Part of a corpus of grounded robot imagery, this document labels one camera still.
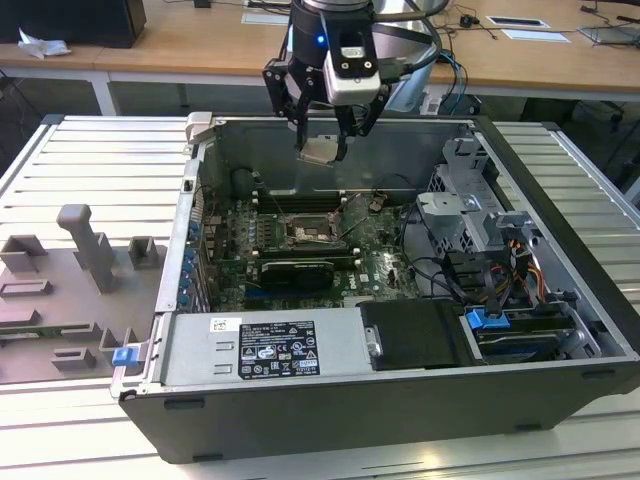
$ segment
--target wooden desk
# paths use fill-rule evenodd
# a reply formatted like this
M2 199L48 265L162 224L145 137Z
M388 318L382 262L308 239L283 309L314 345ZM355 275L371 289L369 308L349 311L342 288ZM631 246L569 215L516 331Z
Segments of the wooden desk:
M550 30L570 30L571 43L510 40L499 30L493 40L484 30L458 31L456 58L469 73L468 93L584 100L640 100L640 52L632 48L594 47L574 30L603 25L579 11L577 0L457 0L485 15L540 18ZM262 85L260 72L279 50L285 27L241 22L244 9L213 5L195 9L191 2L145 0L147 25L131 49L71 46L69 56L45 60L27 57L14 45L0 45L0 67L26 77L77 78L90 81L104 114L116 114L110 84L116 81L178 84ZM628 5L600 3L601 14L640 16ZM435 17L437 25L456 24L452 7ZM448 39L443 35L448 48ZM436 65L430 77L435 91L448 88L453 77L447 65Z

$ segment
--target warning label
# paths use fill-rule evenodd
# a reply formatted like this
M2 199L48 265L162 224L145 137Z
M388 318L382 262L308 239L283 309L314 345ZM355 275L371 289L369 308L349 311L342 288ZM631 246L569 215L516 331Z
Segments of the warning label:
M320 375L313 322L242 324L239 350L243 380Z

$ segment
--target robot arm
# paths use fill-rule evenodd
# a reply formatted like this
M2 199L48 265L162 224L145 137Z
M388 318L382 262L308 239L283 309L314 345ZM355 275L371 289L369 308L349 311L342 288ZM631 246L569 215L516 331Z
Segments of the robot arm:
M377 14L371 0L292 0L290 28L278 58L263 70L263 78L276 115L289 120L296 131L295 149L303 161L327 165L341 161L350 139L367 136L384 110L392 85L438 56L438 35L426 20L448 0L430 11ZM417 6L407 0L412 9ZM378 58L374 33L383 22L421 20L435 40L435 54L415 64L401 58ZM288 35L293 52L286 58ZM364 114L357 114L354 106ZM333 109L338 120L338 141L307 138L310 109Z

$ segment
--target metal slotted surface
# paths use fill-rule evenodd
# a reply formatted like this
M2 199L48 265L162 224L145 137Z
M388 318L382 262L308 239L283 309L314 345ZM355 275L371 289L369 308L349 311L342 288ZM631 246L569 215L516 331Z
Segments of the metal slotted surface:
M185 118L75 117L46 128L0 198L0 242L35 234L48 248L72 246L56 224L60 207L86 203L112 246L151 235L168 244L190 153Z
M640 221L634 207L564 135L542 125L496 123L527 169L591 253L640 312ZM506 179L498 185L524 209Z
M182 128L184 119L67 117L56 131L119 131L120 128L136 131L142 123L150 122L154 122L155 132L164 128L171 131ZM546 132L539 125L535 129L531 125L510 125L514 136L529 135L535 130ZM188 157L173 153L132 155L122 152L90 156L77 152L36 152L36 156L37 165L82 165L78 166L80 174L88 171L85 168L89 165L176 165L183 164ZM566 151L559 155L539 155L537 162L539 165L576 164ZM584 213L581 205L585 201L591 202L592 207L599 203L598 208L609 208L597 210L601 213L612 213L608 204L617 208L597 187L579 190L564 192L553 189L552 198L562 199L566 215ZM172 218L169 209L177 195L173 190L127 191L126 195L103 190L46 191L38 192L38 195L13 192L10 193L13 199L10 206L19 207L25 218L29 218L22 223L47 223L55 221L60 202L82 202L87 193L91 195L96 222L120 220L121 224L142 224L144 219L162 222L165 215ZM16 220L20 220L21 215L11 212L11 208L4 208L4 203L2 206L0 212L4 217L0 221L3 224L8 222L7 218L12 218L12 223L20 223ZM581 235L587 245L599 250L599 255L610 255L607 262L622 261L620 256L624 255L623 250L612 247L640 245L640 232L632 230L613 236L607 236L601 230L584 231ZM49 245L56 242L67 241L47 241ZM624 287L637 287L635 291L640 292L640 281L626 283ZM566 480L640 477L640 390L629 395L601 398L553 430L544 432L169 465L157 456L153 446L109 396L108 381L103 382L98 385L94 381L73 391L60 387L49 391L0 394L0 478L115 478L127 471L144 472L149 478L180 480Z

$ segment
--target blue tab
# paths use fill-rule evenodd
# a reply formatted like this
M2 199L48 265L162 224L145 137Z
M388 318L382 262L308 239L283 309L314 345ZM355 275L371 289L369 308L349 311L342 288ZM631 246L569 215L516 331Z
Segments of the blue tab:
M477 328L509 328L511 326L505 313L499 317L490 317L484 308L474 308L465 316L472 330Z
M137 367L139 347L119 347L113 352L111 364L114 367Z

